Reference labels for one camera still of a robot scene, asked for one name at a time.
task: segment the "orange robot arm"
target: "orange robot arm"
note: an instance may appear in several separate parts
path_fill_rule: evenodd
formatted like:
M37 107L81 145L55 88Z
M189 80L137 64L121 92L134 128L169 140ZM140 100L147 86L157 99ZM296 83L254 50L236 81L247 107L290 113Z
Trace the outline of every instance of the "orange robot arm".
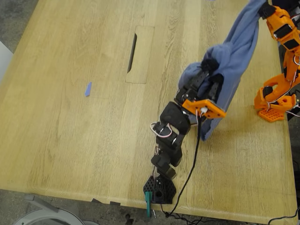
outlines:
M287 50L283 63L284 73L267 80L255 97L255 108L261 109L258 114L273 122L283 120L284 113L298 104L295 95L286 94L300 83L300 32L288 12L279 7L266 2L259 13L263 19L267 19L272 38Z

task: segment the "green clamp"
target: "green clamp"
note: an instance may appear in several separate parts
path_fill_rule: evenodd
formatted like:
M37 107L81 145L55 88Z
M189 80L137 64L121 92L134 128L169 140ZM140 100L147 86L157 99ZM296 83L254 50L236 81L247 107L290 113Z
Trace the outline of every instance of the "green clamp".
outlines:
M147 217L151 217L151 201L152 201L152 191L146 191L145 200L147 203Z

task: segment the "orange perforated plate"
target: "orange perforated plate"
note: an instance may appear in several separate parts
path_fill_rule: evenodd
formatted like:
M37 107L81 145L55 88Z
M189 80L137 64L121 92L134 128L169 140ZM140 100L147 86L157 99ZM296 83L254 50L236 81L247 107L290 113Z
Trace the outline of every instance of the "orange perforated plate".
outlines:
M226 112L223 109L219 108L216 104L208 99L195 102L185 100L182 106L194 115L196 115L196 111L200 113L200 109L202 107L207 107L208 111L204 114L204 116L208 119L224 118L226 116Z
M268 112L267 109L264 109L259 111L258 115L269 122L275 122L285 118L284 112L276 109L270 109Z

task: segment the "blue towel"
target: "blue towel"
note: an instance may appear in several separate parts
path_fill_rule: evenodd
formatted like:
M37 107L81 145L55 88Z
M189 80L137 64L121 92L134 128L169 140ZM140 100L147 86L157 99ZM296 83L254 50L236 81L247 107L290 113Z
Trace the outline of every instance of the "blue towel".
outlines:
M220 64L213 73L222 74L224 83L219 94L217 105L227 111L229 104L238 88L240 77L247 69L253 55L258 37L259 8L266 0L250 0L235 20L228 37L221 45L207 50L204 60L214 58ZM178 87L183 85L199 72L200 62L190 64L180 77ZM201 96L208 87L208 78L198 90ZM201 129L201 138L206 140L221 119L205 120Z

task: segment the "wood grain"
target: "wood grain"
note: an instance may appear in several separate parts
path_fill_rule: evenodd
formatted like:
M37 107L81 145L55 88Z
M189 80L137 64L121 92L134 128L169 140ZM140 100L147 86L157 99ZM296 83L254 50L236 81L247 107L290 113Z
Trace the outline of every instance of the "wood grain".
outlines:
M136 40L131 50L132 63L127 73L127 83L146 83L149 59L152 47L154 27L137 26L135 29Z
M0 188L145 208L155 144L149 125L184 68L222 43L246 2L40 0L0 84ZM145 84L126 82L137 26L154 27ZM260 21L251 63L227 117L200 144L177 212L256 223L295 212L287 122L267 123L253 108L258 88L278 73L277 43ZM178 190L195 143L192 129Z

